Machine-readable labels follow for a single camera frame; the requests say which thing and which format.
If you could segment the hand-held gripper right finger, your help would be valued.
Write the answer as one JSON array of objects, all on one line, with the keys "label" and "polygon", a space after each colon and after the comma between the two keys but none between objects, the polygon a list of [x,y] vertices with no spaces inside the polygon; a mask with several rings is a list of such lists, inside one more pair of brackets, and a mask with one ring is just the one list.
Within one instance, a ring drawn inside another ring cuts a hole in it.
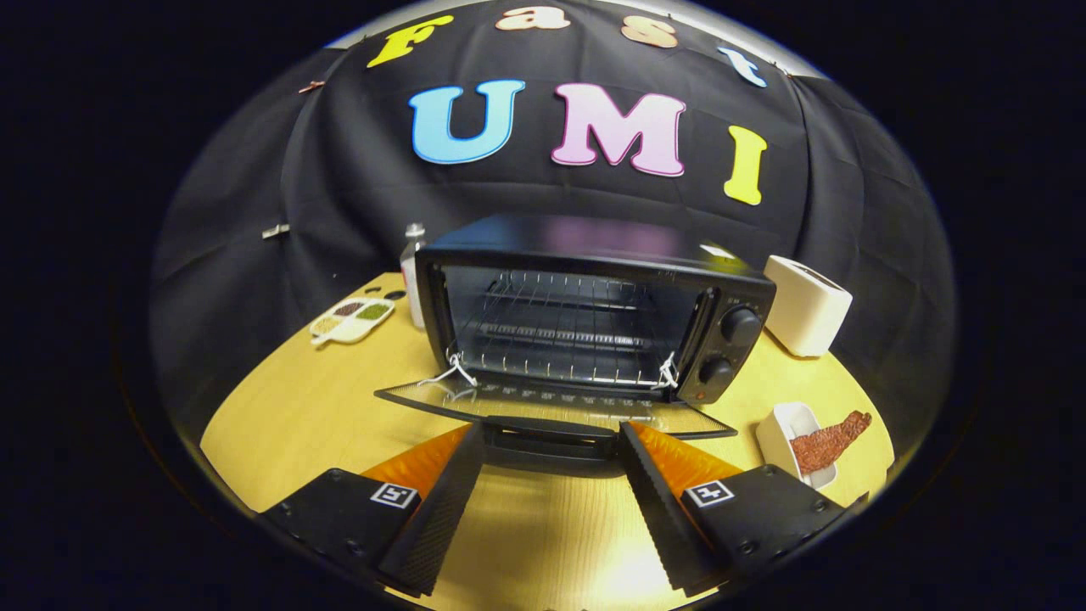
[{"label": "hand-held gripper right finger", "polygon": [[736,591],[787,567],[856,517],[775,464],[741,469],[694,446],[733,427],[669,434],[624,422],[617,456],[672,588]]}]

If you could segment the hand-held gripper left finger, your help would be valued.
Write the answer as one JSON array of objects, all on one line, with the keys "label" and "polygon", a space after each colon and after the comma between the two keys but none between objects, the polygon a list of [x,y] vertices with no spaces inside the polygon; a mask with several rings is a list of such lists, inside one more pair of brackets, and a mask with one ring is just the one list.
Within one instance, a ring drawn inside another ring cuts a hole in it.
[{"label": "hand-held gripper left finger", "polygon": [[457,427],[361,474],[327,469],[261,519],[352,580],[430,595],[482,464],[484,427]]}]

